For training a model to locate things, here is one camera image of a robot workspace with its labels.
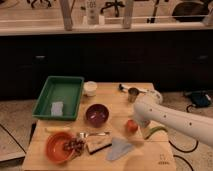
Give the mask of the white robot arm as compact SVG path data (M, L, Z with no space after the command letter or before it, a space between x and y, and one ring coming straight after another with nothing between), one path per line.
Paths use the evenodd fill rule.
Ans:
M174 110L162 105L163 97L156 90L139 95L134 104L134 119L141 127L153 120L213 147L213 118Z

